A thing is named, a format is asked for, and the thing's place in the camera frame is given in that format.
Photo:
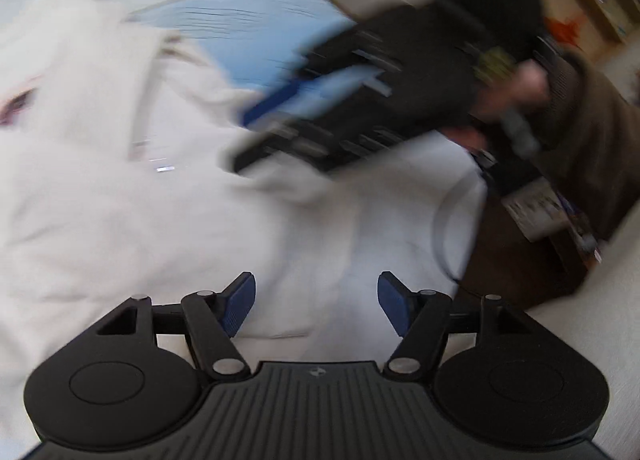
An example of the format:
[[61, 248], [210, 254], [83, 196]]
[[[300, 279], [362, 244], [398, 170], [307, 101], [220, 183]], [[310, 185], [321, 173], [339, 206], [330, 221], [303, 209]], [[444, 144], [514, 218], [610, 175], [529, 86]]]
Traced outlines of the brown sleeved right forearm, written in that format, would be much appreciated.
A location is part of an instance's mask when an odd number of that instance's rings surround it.
[[554, 58], [547, 81], [548, 102], [525, 115], [534, 161], [594, 235], [611, 239], [639, 201], [639, 108], [573, 52]]

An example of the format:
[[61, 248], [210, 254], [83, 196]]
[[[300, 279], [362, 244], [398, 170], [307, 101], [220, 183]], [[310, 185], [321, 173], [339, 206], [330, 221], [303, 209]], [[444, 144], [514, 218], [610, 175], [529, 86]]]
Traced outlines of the person's right hand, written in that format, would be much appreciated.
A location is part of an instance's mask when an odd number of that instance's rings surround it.
[[[518, 65], [510, 79], [484, 87], [476, 96], [471, 116], [483, 123], [497, 121], [508, 110], [545, 106], [550, 98], [548, 72], [535, 61]], [[449, 140], [478, 154], [487, 149], [486, 137], [472, 125], [452, 126], [440, 131]]]

